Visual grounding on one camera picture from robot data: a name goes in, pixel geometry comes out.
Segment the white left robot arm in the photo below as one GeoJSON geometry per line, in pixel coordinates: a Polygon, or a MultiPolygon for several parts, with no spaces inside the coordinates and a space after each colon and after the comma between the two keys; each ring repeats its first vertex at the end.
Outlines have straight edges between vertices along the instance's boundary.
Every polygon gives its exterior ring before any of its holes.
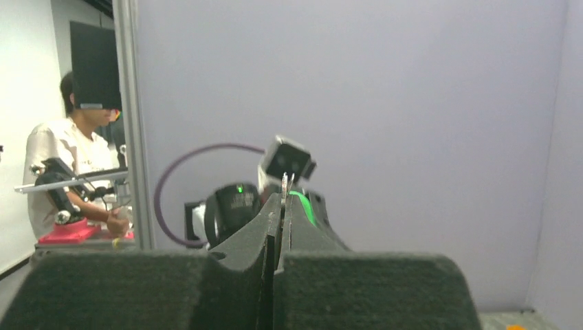
{"type": "MultiPolygon", "coordinates": [[[[206,248],[213,248],[253,220],[268,197],[280,192],[281,187],[277,184],[270,184],[259,191],[250,182],[237,182],[221,187],[207,199],[185,203],[186,239],[207,241],[206,248]]],[[[322,195],[299,186],[292,186],[288,195],[299,197],[304,213],[312,225],[324,230],[340,246],[346,246],[331,229],[322,195]]]]}

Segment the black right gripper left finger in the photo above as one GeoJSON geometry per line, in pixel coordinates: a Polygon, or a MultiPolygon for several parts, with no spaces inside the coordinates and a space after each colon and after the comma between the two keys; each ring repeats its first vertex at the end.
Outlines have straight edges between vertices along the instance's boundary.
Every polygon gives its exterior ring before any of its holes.
{"type": "Polygon", "coordinates": [[[51,253],[2,329],[271,329],[281,198],[210,251],[51,253]]]}

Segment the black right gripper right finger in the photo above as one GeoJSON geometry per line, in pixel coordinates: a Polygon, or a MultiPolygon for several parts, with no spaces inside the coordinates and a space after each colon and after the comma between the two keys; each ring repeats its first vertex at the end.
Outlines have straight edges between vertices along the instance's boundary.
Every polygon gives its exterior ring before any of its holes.
{"type": "Polygon", "coordinates": [[[354,252],[285,199],[275,329],[480,329],[467,281],[442,254],[354,252]]]}

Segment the silver key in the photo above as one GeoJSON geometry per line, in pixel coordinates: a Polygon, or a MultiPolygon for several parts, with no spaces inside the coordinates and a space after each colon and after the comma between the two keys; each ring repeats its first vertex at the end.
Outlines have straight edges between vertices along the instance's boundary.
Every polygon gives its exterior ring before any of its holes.
{"type": "Polygon", "coordinates": [[[295,174],[290,175],[287,172],[283,173],[281,179],[281,206],[285,206],[290,189],[294,184],[295,174]]]}

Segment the green key tag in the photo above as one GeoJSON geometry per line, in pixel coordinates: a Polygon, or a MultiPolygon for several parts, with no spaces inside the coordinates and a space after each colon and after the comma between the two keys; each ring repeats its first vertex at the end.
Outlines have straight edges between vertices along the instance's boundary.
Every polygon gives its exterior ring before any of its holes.
{"type": "Polygon", "coordinates": [[[315,214],[314,214],[314,209],[311,205],[310,200],[308,199],[308,197],[306,197],[304,194],[302,194],[301,192],[297,192],[297,191],[291,191],[289,192],[289,195],[292,196],[297,196],[302,204],[302,207],[304,209],[304,213],[306,215],[306,217],[308,218],[309,222],[313,225],[313,226],[317,226],[317,221],[315,218],[315,214]]]}

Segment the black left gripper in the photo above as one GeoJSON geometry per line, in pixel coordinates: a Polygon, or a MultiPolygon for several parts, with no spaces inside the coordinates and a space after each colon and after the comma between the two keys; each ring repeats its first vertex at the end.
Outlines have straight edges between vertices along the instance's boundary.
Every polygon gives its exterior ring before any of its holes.
{"type": "Polygon", "coordinates": [[[329,223],[325,198],[313,190],[306,190],[305,196],[308,198],[311,204],[314,213],[314,219],[316,220],[318,227],[323,232],[325,232],[326,235],[330,237],[335,243],[339,244],[340,240],[336,233],[332,230],[329,223]]]}

